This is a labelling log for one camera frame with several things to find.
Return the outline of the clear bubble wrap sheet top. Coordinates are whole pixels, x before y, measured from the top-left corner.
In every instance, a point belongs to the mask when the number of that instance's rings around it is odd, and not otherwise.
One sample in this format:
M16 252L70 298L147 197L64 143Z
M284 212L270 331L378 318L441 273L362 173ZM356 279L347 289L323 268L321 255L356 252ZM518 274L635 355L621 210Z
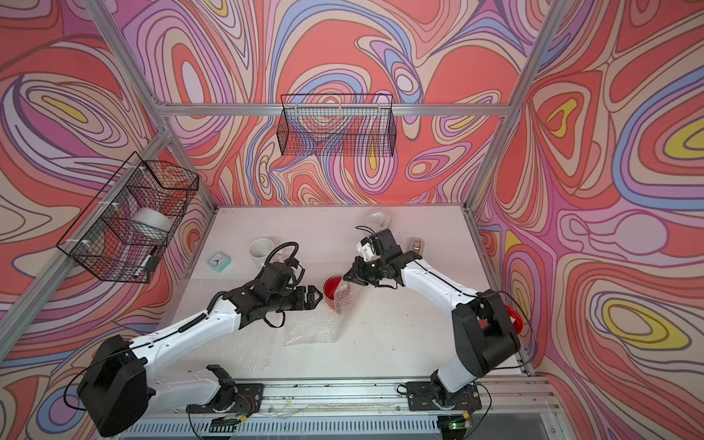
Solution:
M367 215L366 224L375 231L381 231L390 226L391 218L385 212L375 211Z

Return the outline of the red ceramic mug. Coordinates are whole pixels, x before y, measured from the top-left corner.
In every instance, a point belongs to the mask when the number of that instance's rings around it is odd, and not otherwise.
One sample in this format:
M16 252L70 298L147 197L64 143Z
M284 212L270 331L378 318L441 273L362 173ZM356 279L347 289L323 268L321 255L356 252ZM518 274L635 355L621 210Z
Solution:
M324 283L324 299L328 307L333 311L337 310L336 292L342 282L343 278L341 276L333 276Z

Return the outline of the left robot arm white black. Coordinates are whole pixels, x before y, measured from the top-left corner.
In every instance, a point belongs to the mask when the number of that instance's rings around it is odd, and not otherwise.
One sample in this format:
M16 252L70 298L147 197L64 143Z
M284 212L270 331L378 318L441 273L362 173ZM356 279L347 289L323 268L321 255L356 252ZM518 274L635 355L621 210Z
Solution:
M244 403L243 416L257 412L253 398L238 390L227 371L211 364L166 381L161 372L208 343L245 329L270 314L312 311L323 299L302 284L305 269L298 243L285 242L267 256L257 276L230 291L216 293L202 311L162 330L126 340L104 341L84 372L77 395L102 437L114 437L144 415L182 406L215 414Z

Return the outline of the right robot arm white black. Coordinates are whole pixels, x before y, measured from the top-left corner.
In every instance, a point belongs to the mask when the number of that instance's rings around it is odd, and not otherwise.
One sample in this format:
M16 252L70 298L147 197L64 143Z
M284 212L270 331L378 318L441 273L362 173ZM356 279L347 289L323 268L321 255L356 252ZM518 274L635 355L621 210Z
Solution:
M502 297L477 291L443 275L414 250L404 251L390 229L366 233L343 280L360 286L407 288L421 294L452 321L455 355L431 375L438 396L453 395L483 378L521 348L514 322Z

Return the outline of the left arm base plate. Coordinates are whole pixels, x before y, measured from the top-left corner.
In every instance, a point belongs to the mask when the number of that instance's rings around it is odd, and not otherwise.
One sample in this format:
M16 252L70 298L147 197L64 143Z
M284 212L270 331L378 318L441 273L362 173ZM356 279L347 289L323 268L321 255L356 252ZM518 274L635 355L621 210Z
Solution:
M260 411L263 391L263 383L240 383L227 386L225 390L219 390L209 403L187 405L186 412L249 417Z

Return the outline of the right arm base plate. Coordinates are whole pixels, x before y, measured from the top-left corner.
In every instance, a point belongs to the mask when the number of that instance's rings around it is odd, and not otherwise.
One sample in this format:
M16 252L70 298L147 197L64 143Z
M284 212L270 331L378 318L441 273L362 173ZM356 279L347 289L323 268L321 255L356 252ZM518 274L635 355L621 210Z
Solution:
M480 394L474 384L466 385L457 392L447 392L439 382L408 381L398 385L396 392L407 399L412 412L463 411L473 414L482 408Z

